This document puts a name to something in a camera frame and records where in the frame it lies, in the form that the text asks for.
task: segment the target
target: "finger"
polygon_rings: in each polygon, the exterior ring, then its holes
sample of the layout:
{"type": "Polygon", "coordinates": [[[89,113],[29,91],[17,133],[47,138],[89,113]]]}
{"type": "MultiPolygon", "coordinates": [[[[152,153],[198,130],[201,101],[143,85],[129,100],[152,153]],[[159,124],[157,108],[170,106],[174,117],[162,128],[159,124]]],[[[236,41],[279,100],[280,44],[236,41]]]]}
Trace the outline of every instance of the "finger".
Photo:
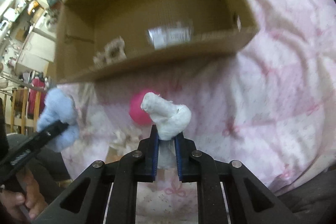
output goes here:
{"type": "Polygon", "coordinates": [[[34,220],[48,206],[48,204],[44,200],[44,197],[42,195],[41,197],[42,198],[39,199],[35,206],[29,211],[29,217],[31,218],[31,220],[34,220]]]}
{"type": "Polygon", "coordinates": [[[13,193],[11,191],[4,190],[0,194],[1,203],[6,208],[7,212],[15,219],[25,221],[26,217],[18,208],[17,205],[21,205],[25,202],[25,197],[21,193],[13,193]]]}
{"type": "Polygon", "coordinates": [[[23,177],[23,182],[26,185],[30,185],[34,182],[34,176],[28,168],[25,168],[25,175],[23,177]]]}
{"type": "Polygon", "coordinates": [[[35,179],[33,179],[30,184],[27,184],[26,191],[26,206],[30,209],[33,208],[43,196],[40,193],[39,184],[35,179]]]}
{"type": "Polygon", "coordinates": [[[0,194],[0,200],[1,203],[8,209],[23,204],[25,202],[25,197],[21,193],[3,190],[0,194]]]}

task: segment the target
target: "bedsheet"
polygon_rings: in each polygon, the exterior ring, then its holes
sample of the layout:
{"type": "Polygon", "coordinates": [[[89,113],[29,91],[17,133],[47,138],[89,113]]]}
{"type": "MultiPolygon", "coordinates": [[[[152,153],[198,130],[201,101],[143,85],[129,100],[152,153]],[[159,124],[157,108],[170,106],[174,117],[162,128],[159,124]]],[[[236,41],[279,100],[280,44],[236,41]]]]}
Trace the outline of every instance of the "bedsheet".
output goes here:
{"type": "MultiPolygon", "coordinates": [[[[187,105],[185,136],[216,160],[244,163],[276,194],[289,191],[335,162],[336,4],[333,0],[248,0],[260,32],[236,56],[197,58],[99,83],[62,85],[72,95],[81,138],[63,151],[76,178],[104,159],[122,132],[149,136],[128,115],[144,88],[187,105]]],[[[196,186],[175,169],[139,183],[138,223],[196,223],[196,186]]]]}

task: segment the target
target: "cardboard box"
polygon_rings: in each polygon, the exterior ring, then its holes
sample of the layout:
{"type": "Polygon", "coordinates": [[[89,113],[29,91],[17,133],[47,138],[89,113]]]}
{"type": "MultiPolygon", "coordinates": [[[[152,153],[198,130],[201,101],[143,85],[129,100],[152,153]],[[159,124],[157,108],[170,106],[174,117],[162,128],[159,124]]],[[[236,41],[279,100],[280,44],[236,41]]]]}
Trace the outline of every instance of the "cardboard box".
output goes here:
{"type": "Polygon", "coordinates": [[[232,54],[257,33],[246,0],[66,0],[57,33],[59,83],[93,81],[197,55],[232,54]],[[156,49],[148,30],[191,22],[191,41],[156,49]],[[93,56],[117,37],[126,59],[97,68],[93,56]]]}

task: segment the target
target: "white crumpled fabric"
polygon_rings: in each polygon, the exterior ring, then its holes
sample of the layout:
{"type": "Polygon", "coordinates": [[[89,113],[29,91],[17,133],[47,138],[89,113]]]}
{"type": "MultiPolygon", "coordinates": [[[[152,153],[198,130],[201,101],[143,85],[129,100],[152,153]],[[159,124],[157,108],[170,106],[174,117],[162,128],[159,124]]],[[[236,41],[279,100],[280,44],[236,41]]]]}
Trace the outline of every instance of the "white crumpled fabric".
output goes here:
{"type": "Polygon", "coordinates": [[[135,128],[127,128],[124,131],[116,130],[116,138],[109,143],[109,147],[116,156],[123,156],[138,148],[139,137],[135,128]]]}
{"type": "Polygon", "coordinates": [[[184,131],[191,119],[191,111],[187,106],[173,104],[153,92],[145,94],[141,109],[149,114],[157,127],[159,139],[164,141],[184,131]]]}
{"type": "MultiPolygon", "coordinates": [[[[73,178],[106,156],[132,124],[131,97],[144,88],[185,104],[184,131],[216,160],[240,160],[269,189],[291,190],[335,162],[336,4],[248,0],[260,32],[235,57],[199,58],[96,84],[63,85],[80,112],[81,137],[63,151],[73,178]]],[[[150,127],[139,128],[140,138],[150,127]]],[[[175,169],[139,184],[137,222],[194,223],[196,187],[175,169]]]]}

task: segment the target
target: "blue fluffy object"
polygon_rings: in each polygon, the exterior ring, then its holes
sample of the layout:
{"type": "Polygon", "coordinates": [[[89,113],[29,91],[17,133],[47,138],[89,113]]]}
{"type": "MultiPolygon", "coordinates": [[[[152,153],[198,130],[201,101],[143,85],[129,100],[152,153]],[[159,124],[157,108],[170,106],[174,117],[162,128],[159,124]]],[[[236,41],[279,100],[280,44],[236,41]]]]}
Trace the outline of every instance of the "blue fluffy object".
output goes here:
{"type": "Polygon", "coordinates": [[[55,152],[74,144],[79,138],[77,112],[73,100],[60,89],[51,89],[45,98],[45,108],[37,121],[37,131],[40,132],[53,122],[60,120],[68,123],[68,129],[61,135],[51,140],[47,147],[55,152]]]}

